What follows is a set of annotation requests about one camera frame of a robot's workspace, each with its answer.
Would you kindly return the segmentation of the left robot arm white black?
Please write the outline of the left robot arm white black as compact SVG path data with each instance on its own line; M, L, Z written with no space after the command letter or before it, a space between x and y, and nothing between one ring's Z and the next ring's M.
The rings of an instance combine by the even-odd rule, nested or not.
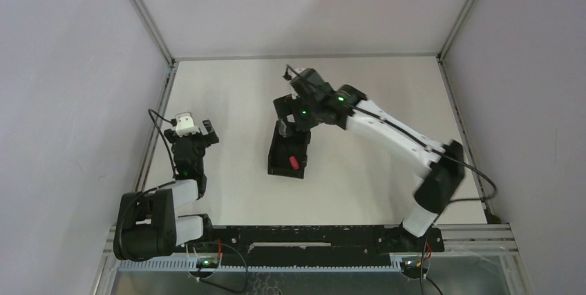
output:
M205 213L177 215L177 209L201 199L207 189L203 158L207 148L219 142L211 121L206 133L186 115L164 132L171 144L176 178L141 192L121 197L113 252L118 260L135 262L169 256L175 248L190 242L199 251L210 250L216 233Z

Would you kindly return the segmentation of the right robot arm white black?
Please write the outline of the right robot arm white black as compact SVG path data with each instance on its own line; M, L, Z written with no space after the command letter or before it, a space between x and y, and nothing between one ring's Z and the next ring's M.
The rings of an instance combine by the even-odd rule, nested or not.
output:
M413 194L415 206L400 224L399 241L409 251L426 243L426 232L443 214L465 177L459 142L442 144L425 137L350 85L337 91L329 84L298 87L276 98L273 105L283 137L308 132L320 124L338 126L372 140L411 165L422 182Z

